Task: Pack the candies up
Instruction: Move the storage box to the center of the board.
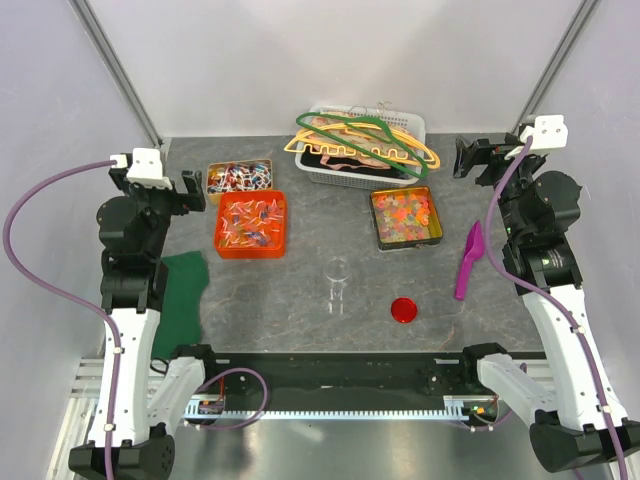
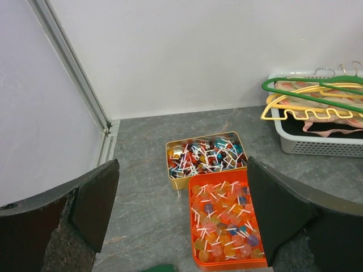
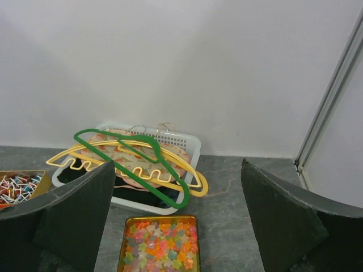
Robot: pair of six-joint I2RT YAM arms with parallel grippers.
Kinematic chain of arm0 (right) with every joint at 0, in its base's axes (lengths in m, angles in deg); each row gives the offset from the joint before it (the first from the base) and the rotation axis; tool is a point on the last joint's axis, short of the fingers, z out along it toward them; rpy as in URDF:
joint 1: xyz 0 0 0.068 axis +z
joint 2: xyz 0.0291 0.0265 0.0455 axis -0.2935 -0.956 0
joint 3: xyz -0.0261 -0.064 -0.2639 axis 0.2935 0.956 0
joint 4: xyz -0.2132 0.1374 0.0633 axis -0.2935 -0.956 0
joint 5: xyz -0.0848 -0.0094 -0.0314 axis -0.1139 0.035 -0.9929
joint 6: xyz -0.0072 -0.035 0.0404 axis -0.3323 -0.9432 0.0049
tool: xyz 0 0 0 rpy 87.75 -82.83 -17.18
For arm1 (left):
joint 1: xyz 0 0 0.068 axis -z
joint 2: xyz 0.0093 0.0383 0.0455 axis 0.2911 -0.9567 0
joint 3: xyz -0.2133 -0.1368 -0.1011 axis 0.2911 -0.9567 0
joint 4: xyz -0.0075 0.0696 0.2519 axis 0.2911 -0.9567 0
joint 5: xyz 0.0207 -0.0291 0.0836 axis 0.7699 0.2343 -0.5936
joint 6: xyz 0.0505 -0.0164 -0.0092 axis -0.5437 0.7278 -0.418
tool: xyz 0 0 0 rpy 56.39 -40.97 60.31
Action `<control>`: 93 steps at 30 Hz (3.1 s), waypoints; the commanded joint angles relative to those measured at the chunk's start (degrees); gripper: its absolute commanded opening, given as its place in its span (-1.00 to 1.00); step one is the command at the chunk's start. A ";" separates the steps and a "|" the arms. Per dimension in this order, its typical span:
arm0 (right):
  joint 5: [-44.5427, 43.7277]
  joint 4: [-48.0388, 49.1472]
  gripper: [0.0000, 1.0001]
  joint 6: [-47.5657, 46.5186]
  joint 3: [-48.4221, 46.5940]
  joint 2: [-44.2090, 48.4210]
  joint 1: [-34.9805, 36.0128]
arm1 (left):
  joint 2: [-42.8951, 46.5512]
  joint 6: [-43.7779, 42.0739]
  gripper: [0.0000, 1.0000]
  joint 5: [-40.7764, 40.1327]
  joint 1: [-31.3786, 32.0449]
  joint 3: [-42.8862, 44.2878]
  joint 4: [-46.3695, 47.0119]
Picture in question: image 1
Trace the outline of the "gold tin of gummies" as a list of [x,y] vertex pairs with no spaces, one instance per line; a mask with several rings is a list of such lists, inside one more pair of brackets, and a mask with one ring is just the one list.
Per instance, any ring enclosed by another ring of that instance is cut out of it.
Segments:
[[369,206],[380,251],[435,246],[443,238],[436,205],[427,186],[371,192]]

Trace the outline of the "gold tin of candies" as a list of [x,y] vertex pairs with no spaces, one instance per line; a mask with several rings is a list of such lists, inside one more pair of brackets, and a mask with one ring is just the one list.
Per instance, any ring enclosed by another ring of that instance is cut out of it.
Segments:
[[212,163],[207,168],[206,193],[217,205],[225,193],[271,189],[273,178],[268,158]]

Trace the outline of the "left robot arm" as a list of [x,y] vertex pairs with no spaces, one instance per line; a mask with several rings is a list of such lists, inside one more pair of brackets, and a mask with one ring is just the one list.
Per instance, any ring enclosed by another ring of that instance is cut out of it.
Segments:
[[97,211],[103,278],[101,310],[109,317],[100,399],[86,444],[69,454],[70,469],[86,479],[166,479],[175,458],[175,430],[196,392],[219,382],[206,345],[180,345],[155,393],[148,394],[152,346],[169,270],[161,259],[174,216],[206,207],[202,174],[185,170],[183,193],[129,176],[110,176],[120,195]]

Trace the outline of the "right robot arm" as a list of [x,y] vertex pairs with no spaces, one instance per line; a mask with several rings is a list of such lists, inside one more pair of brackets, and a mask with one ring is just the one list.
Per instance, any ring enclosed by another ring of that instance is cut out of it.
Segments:
[[494,190],[482,227],[485,252],[533,319],[554,389],[547,391],[498,344],[465,348],[458,381],[473,394],[488,388],[510,408],[546,471],[616,463],[626,479],[626,459],[639,450],[639,424],[606,375],[566,236],[580,217],[582,188],[565,173],[543,171],[547,157],[532,142],[511,134],[501,143],[458,138],[453,175],[464,178],[481,166],[476,184]]

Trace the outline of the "purple plastic scoop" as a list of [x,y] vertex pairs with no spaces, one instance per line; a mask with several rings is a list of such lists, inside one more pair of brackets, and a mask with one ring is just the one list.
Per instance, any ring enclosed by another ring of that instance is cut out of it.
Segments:
[[476,221],[467,235],[465,249],[456,277],[454,290],[454,298],[456,300],[463,301],[465,299],[473,266],[483,258],[484,254],[485,244],[482,225],[480,221]]

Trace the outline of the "orange tray of lollipops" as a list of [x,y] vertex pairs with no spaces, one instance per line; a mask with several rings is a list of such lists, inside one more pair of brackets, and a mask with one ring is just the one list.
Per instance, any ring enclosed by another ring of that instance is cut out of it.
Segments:
[[287,201],[279,190],[220,197],[213,246],[224,260],[278,259],[286,253]]

